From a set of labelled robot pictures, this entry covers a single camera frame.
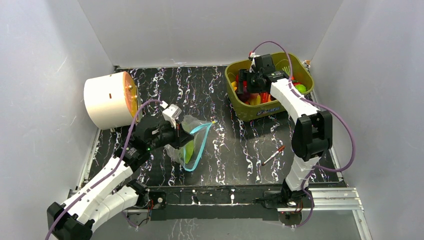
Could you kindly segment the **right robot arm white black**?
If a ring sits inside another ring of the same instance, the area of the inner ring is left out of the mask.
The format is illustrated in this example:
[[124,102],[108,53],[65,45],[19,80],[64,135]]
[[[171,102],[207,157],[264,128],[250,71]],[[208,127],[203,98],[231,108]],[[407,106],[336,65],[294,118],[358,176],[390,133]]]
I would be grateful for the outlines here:
[[265,203],[295,207],[308,194],[308,181],[320,158],[332,147],[333,118],[296,89],[290,73],[277,70],[270,54],[249,54],[249,69],[239,71],[239,84],[249,93],[269,93],[295,123],[291,138],[294,159],[281,192],[266,191]]

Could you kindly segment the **green toy leaf vegetable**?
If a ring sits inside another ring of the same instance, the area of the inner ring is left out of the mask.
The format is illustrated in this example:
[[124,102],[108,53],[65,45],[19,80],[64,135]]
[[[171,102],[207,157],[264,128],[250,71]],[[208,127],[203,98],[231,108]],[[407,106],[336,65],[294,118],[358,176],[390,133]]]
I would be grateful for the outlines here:
[[188,164],[194,153],[194,141],[189,141],[182,149],[181,149],[181,159],[184,164]]

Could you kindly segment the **clear zip top bag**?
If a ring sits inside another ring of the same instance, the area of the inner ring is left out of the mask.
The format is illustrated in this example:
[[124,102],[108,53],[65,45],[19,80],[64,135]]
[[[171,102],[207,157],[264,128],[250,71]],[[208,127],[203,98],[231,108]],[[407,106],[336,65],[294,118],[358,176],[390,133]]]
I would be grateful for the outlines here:
[[174,148],[169,144],[166,145],[164,149],[167,155],[171,160],[179,163],[186,171],[193,172],[202,158],[209,131],[215,123],[215,121],[203,121],[192,115],[185,115],[182,121],[182,128],[191,134],[194,139],[180,149]]

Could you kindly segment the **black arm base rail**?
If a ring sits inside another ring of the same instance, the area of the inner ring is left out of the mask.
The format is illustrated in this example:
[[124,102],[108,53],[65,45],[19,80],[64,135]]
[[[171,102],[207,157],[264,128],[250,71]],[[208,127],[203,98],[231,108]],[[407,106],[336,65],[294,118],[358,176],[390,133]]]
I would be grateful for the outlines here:
[[151,186],[154,221],[262,219],[299,222],[307,199],[285,205],[281,184]]

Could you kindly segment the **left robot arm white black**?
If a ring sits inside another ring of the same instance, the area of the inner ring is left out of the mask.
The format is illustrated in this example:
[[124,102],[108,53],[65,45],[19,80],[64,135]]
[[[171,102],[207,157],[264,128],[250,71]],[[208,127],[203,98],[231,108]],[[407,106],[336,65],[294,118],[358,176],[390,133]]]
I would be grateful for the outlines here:
[[197,130],[190,130],[180,121],[165,120],[137,137],[133,136],[135,126],[129,126],[123,146],[83,188],[63,203],[53,202],[47,208],[46,239],[89,240],[101,225],[124,210],[155,204],[145,184],[137,179],[125,185],[122,182],[150,159],[151,151],[162,147],[184,150],[195,139]]

